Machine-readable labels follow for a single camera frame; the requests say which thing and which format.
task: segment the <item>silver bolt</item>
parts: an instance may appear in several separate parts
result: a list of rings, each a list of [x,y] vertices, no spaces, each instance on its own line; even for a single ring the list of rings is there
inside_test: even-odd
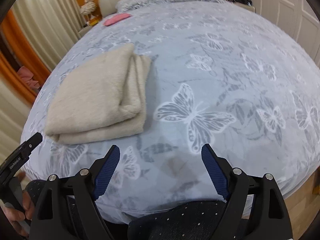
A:
[[[236,174],[236,175],[240,175],[242,173],[242,171],[239,168],[234,168],[233,169],[233,173]]]
[[[54,175],[54,174],[52,174],[52,175],[49,176],[49,180],[50,180],[50,181],[54,181],[56,178],[57,178],[57,176]]]
[[[266,178],[267,178],[268,180],[272,180],[272,179],[273,179],[273,176],[272,176],[270,173],[267,173],[267,174],[266,174]]]
[[[85,176],[85,175],[87,175],[89,173],[89,170],[88,169],[82,169],[81,171],[80,171],[80,175],[81,176]]]

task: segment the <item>ribbed blue pad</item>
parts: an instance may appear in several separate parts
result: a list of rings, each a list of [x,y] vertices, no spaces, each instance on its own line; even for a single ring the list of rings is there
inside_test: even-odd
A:
[[[107,161],[102,166],[99,174],[94,181],[95,188],[92,193],[92,197],[95,201],[106,192],[111,177],[119,163],[119,160],[120,149],[116,146]]]
[[[224,176],[222,170],[206,145],[204,145],[201,149],[201,157],[217,193],[223,196],[223,198],[226,200],[230,194],[228,192],[227,178]]]

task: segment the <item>pink object on bed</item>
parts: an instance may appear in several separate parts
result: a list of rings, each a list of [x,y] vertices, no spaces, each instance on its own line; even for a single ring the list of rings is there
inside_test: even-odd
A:
[[[118,15],[115,15],[113,16],[112,18],[106,20],[103,25],[105,26],[110,26],[110,25],[113,25],[117,22],[120,22],[122,21],[123,19],[127,19],[129,17],[131,17],[132,15],[131,14],[128,14],[128,13],[121,13],[121,14],[118,14]]]

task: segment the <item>blanket fold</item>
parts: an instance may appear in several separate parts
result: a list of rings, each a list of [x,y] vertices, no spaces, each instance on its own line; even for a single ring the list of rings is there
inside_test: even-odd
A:
[[[49,106],[45,134],[80,144],[143,132],[151,60],[133,51],[129,43],[73,70]]]

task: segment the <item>bed sheet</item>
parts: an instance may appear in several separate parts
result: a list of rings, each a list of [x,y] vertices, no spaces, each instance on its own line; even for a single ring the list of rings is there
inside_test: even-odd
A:
[[[128,42],[152,59],[144,132],[81,145],[44,136],[24,166],[28,176],[72,176],[116,144],[120,162],[96,203],[104,219],[129,223],[180,203],[222,199],[201,160],[205,143],[249,175],[273,174],[285,196],[316,170],[320,74],[292,38],[227,2],[130,14],[110,27],[98,24],[68,52],[40,91],[21,141],[43,133],[50,102],[73,69]]]

